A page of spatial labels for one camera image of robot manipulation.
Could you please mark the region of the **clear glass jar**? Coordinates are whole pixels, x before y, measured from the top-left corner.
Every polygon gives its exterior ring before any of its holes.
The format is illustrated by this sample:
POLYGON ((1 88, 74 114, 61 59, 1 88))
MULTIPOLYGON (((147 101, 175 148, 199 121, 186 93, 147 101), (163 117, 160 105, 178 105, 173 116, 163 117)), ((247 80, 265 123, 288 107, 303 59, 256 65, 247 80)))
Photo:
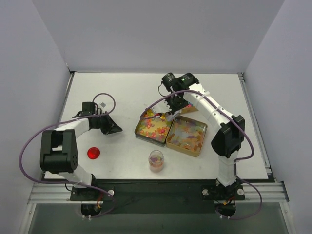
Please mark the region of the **clear glass jar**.
POLYGON ((149 168, 152 172, 158 173, 164 167, 164 156, 159 150, 154 150, 148 157, 149 168))

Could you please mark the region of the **silver metal scoop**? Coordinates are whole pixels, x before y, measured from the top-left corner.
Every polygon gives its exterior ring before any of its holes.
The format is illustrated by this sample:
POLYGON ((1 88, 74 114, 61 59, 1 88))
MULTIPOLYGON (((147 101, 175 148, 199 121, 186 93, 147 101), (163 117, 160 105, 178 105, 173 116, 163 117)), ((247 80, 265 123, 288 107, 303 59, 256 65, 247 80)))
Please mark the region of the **silver metal scoop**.
POLYGON ((175 111, 174 113, 169 113, 167 112, 165 117, 167 121, 172 121, 174 120, 177 116, 179 116, 181 114, 181 111, 175 111))

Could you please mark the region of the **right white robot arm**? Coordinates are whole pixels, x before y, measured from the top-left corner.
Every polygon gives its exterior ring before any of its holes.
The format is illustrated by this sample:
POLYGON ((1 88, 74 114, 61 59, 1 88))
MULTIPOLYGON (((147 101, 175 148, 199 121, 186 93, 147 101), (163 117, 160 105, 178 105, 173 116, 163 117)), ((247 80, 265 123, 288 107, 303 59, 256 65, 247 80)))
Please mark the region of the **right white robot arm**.
POLYGON ((178 78, 173 73, 167 73, 161 79, 161 84, 172 93, 158 105, 159 111, 165 113, 167 118, 179 115, 184 107, 191 104, 212 126, 215 136, 211 146, 219 156, 217 180, 220 184, 216 187, 216 193, 220 198, 227 199, 234 192, 234 161, 244 140, 245 119, 226 111, 191 73, 178 78))

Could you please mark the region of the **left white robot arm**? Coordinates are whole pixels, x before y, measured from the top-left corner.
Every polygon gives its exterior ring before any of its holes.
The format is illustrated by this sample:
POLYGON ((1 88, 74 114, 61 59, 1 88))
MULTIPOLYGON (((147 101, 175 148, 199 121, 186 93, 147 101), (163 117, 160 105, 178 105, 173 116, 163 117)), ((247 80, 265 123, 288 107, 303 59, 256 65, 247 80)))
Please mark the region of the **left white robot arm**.
POLYGON ((83 102, 82 110, 61 127, 45 130, 41 135, 40 167, 44 172, 59 175, 82 188, 87 200, 98 197, 99 188, 95 177, 78 163, 77 138, 91 129, 100 129, 104 135, 122 132, 107 112, 102 112, 94 102, 83 102))

